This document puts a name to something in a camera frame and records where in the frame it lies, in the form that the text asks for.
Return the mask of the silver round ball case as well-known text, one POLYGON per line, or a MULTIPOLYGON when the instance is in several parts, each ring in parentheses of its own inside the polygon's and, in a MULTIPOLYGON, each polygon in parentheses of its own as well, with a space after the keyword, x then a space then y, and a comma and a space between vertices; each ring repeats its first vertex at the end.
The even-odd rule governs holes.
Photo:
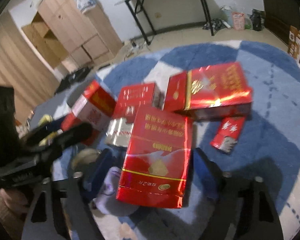
POLYGON ((95 162, 101 154, 100 150, 85 148, 81 150, 71 161, 71 168, 75 170, 79 165, 88 165, 95 162))

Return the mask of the red giant lighter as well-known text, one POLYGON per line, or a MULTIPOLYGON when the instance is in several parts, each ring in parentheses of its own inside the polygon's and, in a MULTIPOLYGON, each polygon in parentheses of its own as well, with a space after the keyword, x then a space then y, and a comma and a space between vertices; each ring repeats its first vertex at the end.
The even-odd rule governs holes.
POLYGON ((245 116, 224 118, 210 145, 223 153, 230 154, 237 144, 245 120, 245 116))

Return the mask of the large red cigarette carton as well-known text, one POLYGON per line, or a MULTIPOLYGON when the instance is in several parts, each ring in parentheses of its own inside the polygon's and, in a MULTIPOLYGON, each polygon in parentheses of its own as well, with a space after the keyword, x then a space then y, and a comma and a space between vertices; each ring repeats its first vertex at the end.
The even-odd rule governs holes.
POLYGON ((117 189, 128 204, 178 209, 183 205, 191 157, 193 120, 140 106, 117 189))

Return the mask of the red silver cigarette pack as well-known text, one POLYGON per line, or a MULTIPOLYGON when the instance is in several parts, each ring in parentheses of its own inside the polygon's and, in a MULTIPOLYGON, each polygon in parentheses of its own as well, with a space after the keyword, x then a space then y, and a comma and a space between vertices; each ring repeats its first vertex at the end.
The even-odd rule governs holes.
POLYGON ((133 123, 127 123, 126 118, 118 118, 110 121, 105 143, 117 147, 128 147, 133 130, 133 123))

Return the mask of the purple plush toy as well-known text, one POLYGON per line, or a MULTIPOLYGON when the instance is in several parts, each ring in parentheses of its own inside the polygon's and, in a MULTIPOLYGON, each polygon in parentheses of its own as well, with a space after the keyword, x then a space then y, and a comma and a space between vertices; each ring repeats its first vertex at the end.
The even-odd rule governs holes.
POLYGON ((93 207, 104 215, 125 217, 132 215, 139 209, 137 205, 128 204, 116 198, 121 172, 122 170, 119 167, 111 167, 103 181, 100 191, 92 201, 93 207))

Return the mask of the red white cigarette box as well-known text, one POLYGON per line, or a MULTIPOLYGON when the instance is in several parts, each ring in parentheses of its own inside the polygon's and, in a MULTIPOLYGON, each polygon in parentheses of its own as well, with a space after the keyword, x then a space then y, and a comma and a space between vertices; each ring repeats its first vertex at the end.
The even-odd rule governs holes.
POLYGON ((73 92, 68 100, 74 101, 70 112, 61 124, 62 131, 67 131, 74 126, 87 122, 91 124, 93 131, 91 136, 83 141, 90 146, 99 134, 108 127, 114 113, 116 100, 97 80, 84 83, 73 92))

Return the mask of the blue white checkered rug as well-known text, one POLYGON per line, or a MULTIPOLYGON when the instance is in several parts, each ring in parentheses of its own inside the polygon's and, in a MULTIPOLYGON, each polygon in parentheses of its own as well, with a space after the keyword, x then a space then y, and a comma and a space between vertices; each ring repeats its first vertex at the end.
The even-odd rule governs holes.
MULTIPOLYGON (((250 118, 230 155, 210 145, 220 121, 196 123, 193 142, 222 171, 247 178, 261 176, 279 214, 284 239, 300 234, 300 66, 286 52, 260 42, 228 41, 163 49, 91 71, 116 96, 121 87, 155 81, 166 91, 169 76, 208 65, 238 61, 253 88, 250 118)), ((140 209, 131 218, 94 219, 105 239, 122 239, 127 223, 134 239, 198 239, 213 211, 194 174, 189 206, 140 209)))

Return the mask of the black open suitcase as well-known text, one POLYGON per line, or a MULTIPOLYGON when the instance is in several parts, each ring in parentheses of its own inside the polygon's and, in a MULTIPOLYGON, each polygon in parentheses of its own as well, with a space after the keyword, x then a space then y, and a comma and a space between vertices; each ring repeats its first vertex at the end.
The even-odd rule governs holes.
POLYGON ((55 90, 54 95, 63 92, 64 90, 69 89, 72 85, 82 82, 87 75, 91 72, 91 67, 83 67, 79 68, 78 70, 69 73, 66 77, 64 77, 58 88, 55 90))

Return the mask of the red gold cigarette carton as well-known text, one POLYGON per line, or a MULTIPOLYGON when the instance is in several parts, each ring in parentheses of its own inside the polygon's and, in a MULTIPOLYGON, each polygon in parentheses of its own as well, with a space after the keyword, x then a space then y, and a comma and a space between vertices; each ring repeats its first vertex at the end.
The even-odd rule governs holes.
POLYGON ((164 110, 195 120, 246 116, 253 89, 239 62, 209 65, 170 76, 164 110))

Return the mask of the colourful cardboard boxes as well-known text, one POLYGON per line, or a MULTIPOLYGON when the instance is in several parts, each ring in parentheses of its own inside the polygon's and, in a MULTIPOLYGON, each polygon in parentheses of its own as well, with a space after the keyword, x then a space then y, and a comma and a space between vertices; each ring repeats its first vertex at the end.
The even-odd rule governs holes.
POLYGON ((300 64, 300 30, 290 26, 287 53, 300 64))

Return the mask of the white plastic bag on wardrobe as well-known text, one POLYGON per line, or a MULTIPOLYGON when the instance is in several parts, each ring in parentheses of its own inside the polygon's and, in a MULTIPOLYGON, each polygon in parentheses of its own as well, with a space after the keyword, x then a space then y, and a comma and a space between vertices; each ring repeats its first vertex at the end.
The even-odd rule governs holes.
POLYGON ((76 0, 77 9, 85 14, 91 9, 94 9, 96 7, 96 0, 76 0))

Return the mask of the pink snack bag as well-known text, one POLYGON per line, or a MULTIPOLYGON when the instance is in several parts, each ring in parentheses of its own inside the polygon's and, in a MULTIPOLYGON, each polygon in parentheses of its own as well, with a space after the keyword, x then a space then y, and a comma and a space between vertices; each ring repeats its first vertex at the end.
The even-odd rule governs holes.
POLYGON ((232 20, 234 29, 244 30, 245 29, 245 16, 241 12, 232 12, 232 20))

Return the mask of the black bag by door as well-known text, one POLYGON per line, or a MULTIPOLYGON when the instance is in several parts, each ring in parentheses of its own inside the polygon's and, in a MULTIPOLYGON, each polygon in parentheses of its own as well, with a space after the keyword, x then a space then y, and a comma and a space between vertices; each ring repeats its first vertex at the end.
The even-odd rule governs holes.
POLYGON ((249 18, 253 24, 253 30, 261 31, 264 28, 264 11, 252 9, 249 18))

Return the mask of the dark wooden door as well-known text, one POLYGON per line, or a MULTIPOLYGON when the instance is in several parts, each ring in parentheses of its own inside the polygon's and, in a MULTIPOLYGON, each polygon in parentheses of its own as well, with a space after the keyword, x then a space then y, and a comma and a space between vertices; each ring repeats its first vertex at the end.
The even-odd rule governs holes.
POLYGON ((300 29, 300 7, 295 0, 263 0, 264 26, 285 44, 289 43, 290 27, 300 29))

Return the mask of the black frame folding table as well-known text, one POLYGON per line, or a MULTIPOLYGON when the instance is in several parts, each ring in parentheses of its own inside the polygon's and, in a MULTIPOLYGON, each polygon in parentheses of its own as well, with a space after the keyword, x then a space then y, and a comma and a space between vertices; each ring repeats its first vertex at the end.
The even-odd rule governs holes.
POLYGON ((126 40, 211 21, 212 0, 115 0, 113 23, 126 40))

